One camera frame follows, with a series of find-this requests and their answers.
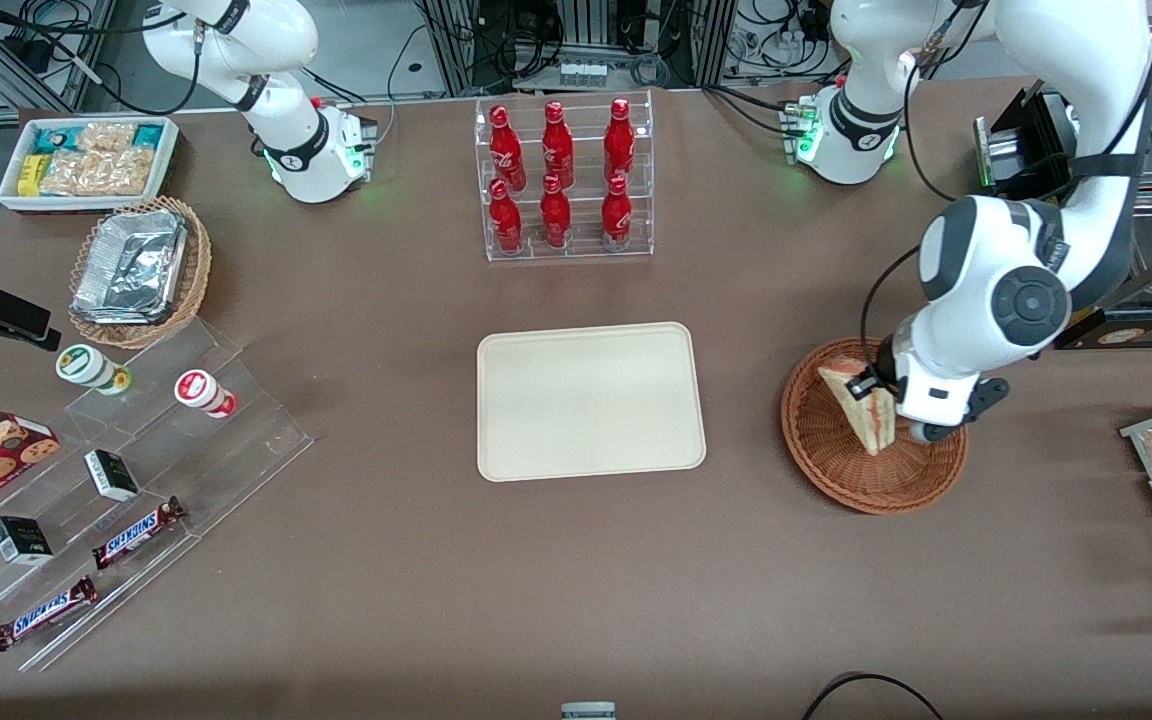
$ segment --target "brown wicker basket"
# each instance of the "brown wicker basket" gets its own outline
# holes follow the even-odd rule
[[[870,347],[877,351],[878,341],[870,340]],[[967,429],[922,445],[909,434],[910,420],[899,418],[896,442],[870,456],[817,372],[839,355],[859,358],[861,341],[847,338],[816,348],[785,386],[781,430],[799,469],[820,492],[873,515],[922,510],[940,500],[963,471]]]
[[[113,344],[124,350],[141,350],[159,338],[166,338],[183,328],[189,319],[198,313],[202,296],[207,290],[207,273],[211,271],[211,240],[207,238],[207,228],[202,227],[198,215],[188,205],[173,197],[137,202],[124,209],[114,210],[114,214],[147,213],[151,210],[173,210],[189,222],[189,236],[185,238],[184,258],[180,262],[180,279],[175,290],[175,310],[166,323],[159,325],[97,325],[69,313],[74,327],[92,342]],[[83,249],[78,251],[78,260],[74,263],[74,270],[69,273],[69,291],[78,290],[78,281],[83,278],[83,270],[88,267],[88,252],[91,251],[92,237],[96,237],[96,228],[99,227],[100,223],[97,223],[88,233],[88,241],[83,242]]]

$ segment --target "red bottle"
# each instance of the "red bottle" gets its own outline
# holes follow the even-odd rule
[[[615,176],[630,176],[634,168],[634,126],[630,124],[630,101],[612,100],[612,122],[602,136],[602,174],[607,182]]]
[[[509,183],[509,190],[522,192],[526,187],[526,173],[522,169],[522,143],[518,134],[509,127],[509,111],[502,105],[494,106],[492,118],[492,164],[497,175]]]
[[[545,135],[540,137],[545,151],[545,172],[556,174],[563,187],[576,182],[576,156],[573,151],[573,131],[563,120],[563,104],[545,103]]]
[[[495,233],[500,252],[517,255],[522,252],[522,215],[518,214],[518,206],[509,197],[509,188],[502,179],[492,179],[488,188],[492,192],[488,214],[492,215],[492,232]]]
[[[545,176],[545,196],[540,198],[540,218],[545,222],[545,242],[554,250],[562,250],[573,236],[573,205],[563,194],[563,183],[556,174]]]
[[[630,213],[634,205],[626,196],[626,176],[615,176],[607,183],[602,199],[602,247],[608,252],[626,250],[630,243]]]

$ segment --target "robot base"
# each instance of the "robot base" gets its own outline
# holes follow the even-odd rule
[[[265,160],[274,180],[301,202],[333,200],[356,184],[371,181],[376,159],[376,123],[362,123],[357,115],[339,108],[319,108],[328,120],[328,141],[308,167],[298,172],[279,168],[270,152]]]
[[[785,138],[785,156],[790,165],[806,165],[829,182],[863,183],[876,176],[884,161],[895,154],[900,130],[892,131],[886,149],[854,149],[829,119],[829,103],[836,93],[838,88],[825,88],[818,94],[799,97],[796,105],[787,105],[781,111],[781,129],[794,132]]]

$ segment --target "small bottle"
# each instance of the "small bottle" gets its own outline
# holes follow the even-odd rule
[[[634,169],[634,126],[630,124],[630,101],[612,100],[612,122],[602,136],[602,174],[607,182],[615,176],[630,176]]]
[[[187,370],[175,384],[175,396],[180,404],[202,410],[211,418],[228,418],[238,407],[234,393],[220,387],[206,370]]]
[[[545,176],[545,196],[540,198],[540,218],[545,222],[545,243],[563,250],[573,237],[573,205],[563,194],[563,183],[556,174]]]
[[[127,367],[105,357],[90,344],[65,348],[56,357],[56,374],[69,382],[90,387],[101,395],[118,395],[131,387],[132,374]]]
[[[509,111],[503,105],[488,112],[492,118],[492,164],[497,175],[509,183],[509,190],[522,192],[526,187],[526,173],[522,169],[522,142],[509,127]]]
[[[545,152],[545,172],[556,174],[562,187],[576,182],[576,154],[573,150],[573,131],[563,120],[563,104],[545,103],[545,135],[540,137]]]
[[[630,213],[634,205],[626,196],[626,176],[615,176],[607,183],[602,199],[602,247],[608,252],[626,250],[630,243]]]
[[[500,252],[517,255],[522,252],[522,215],[518,214],[518,206],[509,197],[509,188],[502,179],[492,179],[488,190],[492,192],[488,214],[492,217],[492,232],[497,236]]]

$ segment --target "brown table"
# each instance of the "brown table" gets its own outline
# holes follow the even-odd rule
[[[970,120],[1018,84],[920,88],[938,183],[967,187]],[[1152,415],[1152,353],[1007,369],[942,502],[842,509],[788,457],[781,386],[942,203],[904,150],[834,187],[699,92],[654,99],[655,258],[559,268],[484,260],[471,103],[403,106],[376,182],[324,206],[270,181],[237,114],[180,118],[172,190],[215,243],[203,314],[320,439],[51,670],[0,661],[0,717],[796,717],[857,669],[947,717],[1152,717],[1152,497],[1116,433]],[[0,286],[68,328],[90,225],[3,213]],[[901,270],[874,332],[919,304]],[[655,320],[695,340],[699,469],[479,477],[482,338]],[[59,414],[77,389],[51,363],[0,341],[0,409]]]

